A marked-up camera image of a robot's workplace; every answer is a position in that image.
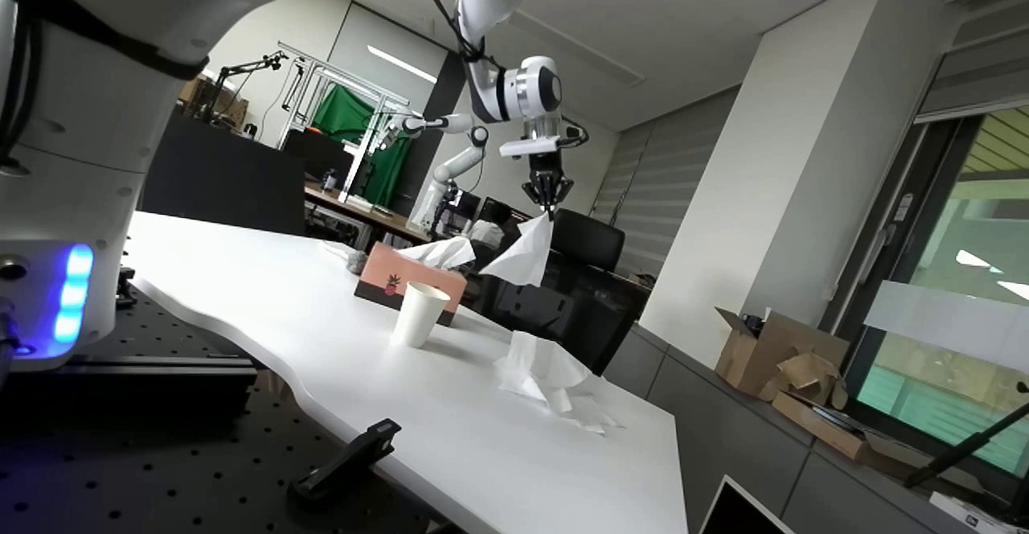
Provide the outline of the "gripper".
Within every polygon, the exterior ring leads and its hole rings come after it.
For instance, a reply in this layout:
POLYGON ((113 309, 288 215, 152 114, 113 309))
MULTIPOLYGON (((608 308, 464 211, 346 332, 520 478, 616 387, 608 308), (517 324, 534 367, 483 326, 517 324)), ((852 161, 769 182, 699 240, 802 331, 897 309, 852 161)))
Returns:
POLYGON ((540 207, 548 216, 574 187, 572 179, 566 179, 561 154, 533 154, 529 156, 529 181, 522 189, 530 201, 540 207))

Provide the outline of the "white tissue square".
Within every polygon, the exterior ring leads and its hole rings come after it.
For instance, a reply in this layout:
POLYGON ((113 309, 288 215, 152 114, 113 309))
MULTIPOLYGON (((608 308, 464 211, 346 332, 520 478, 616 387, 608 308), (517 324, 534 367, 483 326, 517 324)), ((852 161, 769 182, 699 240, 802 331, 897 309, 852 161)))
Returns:
POLYGON ((493 275, 512 285, 539 287, 547 269, 554 216, 544 212, 517 227, 519 237, 514 243, 482 268, 480 274, 493 275))

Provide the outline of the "white tissue in box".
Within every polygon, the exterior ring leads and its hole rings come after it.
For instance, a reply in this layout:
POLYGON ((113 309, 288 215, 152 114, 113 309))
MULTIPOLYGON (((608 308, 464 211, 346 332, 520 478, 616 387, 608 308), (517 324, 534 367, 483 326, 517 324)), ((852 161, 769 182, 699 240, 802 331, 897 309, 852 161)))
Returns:
POLYGON ((437 268, 439 270, 451 270, 474 262, 477 259, 473 242, 463 235, 455 236, 448 240, 428 242, 427 244, 418 245, 418 247, 397 249, 397 252, 409 260, 418 261, 425 266, 437 268))

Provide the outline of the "crumpled white tissue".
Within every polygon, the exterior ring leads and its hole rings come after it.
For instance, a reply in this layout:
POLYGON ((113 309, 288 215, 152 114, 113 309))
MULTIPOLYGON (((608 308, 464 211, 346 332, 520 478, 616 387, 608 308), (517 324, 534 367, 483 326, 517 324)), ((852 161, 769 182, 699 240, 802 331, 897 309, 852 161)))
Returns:
POLYGON ((625 428, 599 400, 605 380, 555 341, 514 331, 506 354, 491 366, 500 390, 518 395, 564 425, 601 436, 625 428))

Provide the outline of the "open cardboard box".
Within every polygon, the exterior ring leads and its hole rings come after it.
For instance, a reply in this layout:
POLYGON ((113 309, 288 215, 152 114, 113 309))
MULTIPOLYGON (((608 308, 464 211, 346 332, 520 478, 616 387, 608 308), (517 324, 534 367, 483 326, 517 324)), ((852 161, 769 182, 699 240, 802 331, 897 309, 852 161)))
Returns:
POLYGON ((730 386, 765 402, 793 392, 814 405, 845 406, 849 392, 839 369, 848 341, 775 311, 767 318, 715 311, 730 327, 715 372, 730 386))

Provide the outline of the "flat cardboard box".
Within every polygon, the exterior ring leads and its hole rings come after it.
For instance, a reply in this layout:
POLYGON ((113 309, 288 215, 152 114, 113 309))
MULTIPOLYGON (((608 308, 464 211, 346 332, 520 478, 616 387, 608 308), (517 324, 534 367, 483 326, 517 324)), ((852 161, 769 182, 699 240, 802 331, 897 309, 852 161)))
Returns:
POLYGON ((844 413, 816 405, 793 392, 779 392, 771 405, 820 442, 857 464, 884 472, 904 473, 930 460, 915 447, 892 440, 844 413))

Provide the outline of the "black office chair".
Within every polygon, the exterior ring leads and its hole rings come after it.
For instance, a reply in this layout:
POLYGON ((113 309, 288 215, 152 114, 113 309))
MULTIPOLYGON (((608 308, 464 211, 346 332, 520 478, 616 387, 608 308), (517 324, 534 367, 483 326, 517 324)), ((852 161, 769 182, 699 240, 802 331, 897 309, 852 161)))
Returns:
POLYGON ((552 223, 551 249, 584 263, 613 273, 620 263, 625 233, 591 216, 560 208, 552 223))

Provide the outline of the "grey window blinds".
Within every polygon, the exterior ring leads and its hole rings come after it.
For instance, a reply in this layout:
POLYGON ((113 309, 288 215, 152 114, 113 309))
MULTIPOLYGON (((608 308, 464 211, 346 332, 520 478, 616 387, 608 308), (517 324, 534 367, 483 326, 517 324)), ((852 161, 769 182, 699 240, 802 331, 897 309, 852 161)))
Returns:
POLYGON ((613 156, 589 215, 625 235, 617 271, 658 277, 678 230, 672 216, 683 218, 683 190, 666 169, 645 167, 658 156, 654 121, 620 133, 613 156))

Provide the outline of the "black desk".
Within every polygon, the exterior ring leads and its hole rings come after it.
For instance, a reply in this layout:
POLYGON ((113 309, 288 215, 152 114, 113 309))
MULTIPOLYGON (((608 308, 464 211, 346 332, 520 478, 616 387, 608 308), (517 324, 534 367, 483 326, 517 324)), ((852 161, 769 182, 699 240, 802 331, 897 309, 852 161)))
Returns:
POLYGON ((650 289, 551 252, 543 282, 512 285, 467 273, 462 305, 511 331, 549 339, 592 373, 603 373, 643 313, 650 289))

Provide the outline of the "white paper cup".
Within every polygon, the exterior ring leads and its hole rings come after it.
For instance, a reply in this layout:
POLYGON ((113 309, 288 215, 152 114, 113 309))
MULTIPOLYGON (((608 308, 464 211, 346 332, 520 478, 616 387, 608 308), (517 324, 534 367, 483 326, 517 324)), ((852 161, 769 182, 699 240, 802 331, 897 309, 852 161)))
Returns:
POLYGON ((441 289, 409 281, 390 343, 393 346, 422 347, 449 301, 451 296, 441 289))

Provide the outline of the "wooden desk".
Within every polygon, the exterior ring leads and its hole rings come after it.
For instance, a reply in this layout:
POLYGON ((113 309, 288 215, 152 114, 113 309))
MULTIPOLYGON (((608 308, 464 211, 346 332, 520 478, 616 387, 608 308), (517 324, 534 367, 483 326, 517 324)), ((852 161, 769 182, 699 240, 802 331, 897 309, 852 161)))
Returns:
POLYGON ((419 225, 413 223, 407 216, 396 214, 388 209, 363 209, 356 204, 357 198, 347 195, 339 197, 339 191, 323 191, 316 183, 304 183, 305 203, 311 205, 313 209, 324 209, 348 219, 367 224, 370 226, 370 241, 363 247, 364 251, 371 251, 374 243, 381 240, 383 235, 389 234, 407 240, 413 244, 427 244, 433 240, 430 235, 419 225))

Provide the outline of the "green cloth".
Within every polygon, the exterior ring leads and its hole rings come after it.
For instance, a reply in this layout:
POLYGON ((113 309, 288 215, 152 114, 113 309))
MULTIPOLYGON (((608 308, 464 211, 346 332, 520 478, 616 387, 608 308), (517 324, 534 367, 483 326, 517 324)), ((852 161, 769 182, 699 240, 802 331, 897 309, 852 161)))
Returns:
MULTIPOLYGON (((360 143, 374 108, 344 87, 334 87, 321 101, 312 120, 316 130, 334 141, 360 143)), ((378 207, 388 207, 396 195, 400 172, 409 156, 412 139, 404 132, 387 148, 376 148, 365 158, 365 179, 354 181, 351 193, 363 197, 378 207)))

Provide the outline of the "black partition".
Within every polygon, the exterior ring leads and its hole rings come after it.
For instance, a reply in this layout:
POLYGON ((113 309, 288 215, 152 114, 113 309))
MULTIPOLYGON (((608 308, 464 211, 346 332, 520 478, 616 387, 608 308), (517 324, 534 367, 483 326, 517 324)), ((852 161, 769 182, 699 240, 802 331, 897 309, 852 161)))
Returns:
POLYGON ((301 159, 173 113, 140 212, 288 235, 305 233, 301 159))

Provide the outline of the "black clamp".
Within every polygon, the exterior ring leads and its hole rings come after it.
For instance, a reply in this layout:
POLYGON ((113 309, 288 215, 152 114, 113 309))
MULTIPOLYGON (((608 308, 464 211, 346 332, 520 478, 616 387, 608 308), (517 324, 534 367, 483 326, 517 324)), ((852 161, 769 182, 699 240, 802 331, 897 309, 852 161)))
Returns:
POLYGON ((378 421, 327 463, 288 483, 287 500, 305 511, 322 511, 330 507, 370 472, 375 464, 396 450, 392 442, 399 431, 401 425, 396 421, 378 421))

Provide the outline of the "laptop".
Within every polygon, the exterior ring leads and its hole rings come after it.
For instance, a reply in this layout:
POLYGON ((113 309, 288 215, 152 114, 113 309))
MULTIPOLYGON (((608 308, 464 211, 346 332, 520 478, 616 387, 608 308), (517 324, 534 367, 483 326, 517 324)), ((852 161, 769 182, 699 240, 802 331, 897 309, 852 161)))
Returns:
POLYGON ((697 534, 795 534, 731 476, 717 487, 697 534))

